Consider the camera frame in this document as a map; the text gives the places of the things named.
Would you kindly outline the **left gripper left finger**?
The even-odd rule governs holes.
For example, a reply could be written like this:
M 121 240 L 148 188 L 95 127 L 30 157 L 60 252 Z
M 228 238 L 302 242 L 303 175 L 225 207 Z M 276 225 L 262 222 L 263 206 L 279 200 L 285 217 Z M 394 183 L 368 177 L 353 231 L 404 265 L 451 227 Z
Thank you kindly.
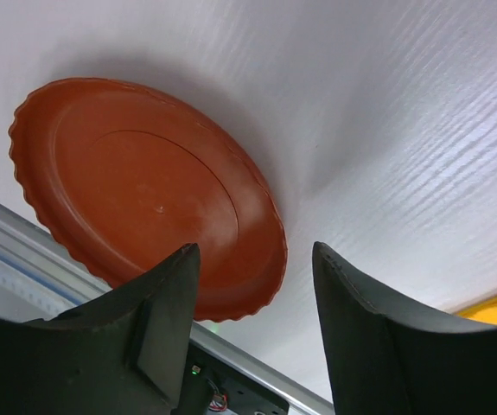
M 201 265 L 187 244 L 45 321 L 0 318 L 0 414 L 169 414 L 179 404 Z

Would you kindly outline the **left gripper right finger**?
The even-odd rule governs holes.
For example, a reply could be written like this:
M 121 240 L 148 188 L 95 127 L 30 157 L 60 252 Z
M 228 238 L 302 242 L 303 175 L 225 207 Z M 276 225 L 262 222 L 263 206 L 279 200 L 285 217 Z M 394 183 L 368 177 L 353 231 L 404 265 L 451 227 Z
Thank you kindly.
M 315 298 L 338 414 L 497 414 L 497 326 L 420 303 L 312 251 Z

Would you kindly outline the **red round plate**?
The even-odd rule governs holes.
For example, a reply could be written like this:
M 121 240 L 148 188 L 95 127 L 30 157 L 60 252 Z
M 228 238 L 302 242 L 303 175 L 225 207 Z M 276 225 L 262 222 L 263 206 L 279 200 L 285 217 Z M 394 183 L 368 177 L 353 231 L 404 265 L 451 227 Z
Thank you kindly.
M 287 243 L 271 188 L 191 105 L 135 83 L 67 78 L 29 93 L 9 135 L 36 219 L 110 286 L 195 243 L 196 320 L 252 316 L 278 293 Z

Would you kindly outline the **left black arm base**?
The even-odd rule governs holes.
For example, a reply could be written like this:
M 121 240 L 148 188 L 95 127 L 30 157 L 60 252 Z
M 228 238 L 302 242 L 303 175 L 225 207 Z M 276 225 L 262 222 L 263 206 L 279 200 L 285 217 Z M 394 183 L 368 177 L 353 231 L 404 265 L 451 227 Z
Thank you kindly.
M 179 404 L 173 414 L 286 415 L 289 409 L 284 398 L 194 343 L 188 345 Z

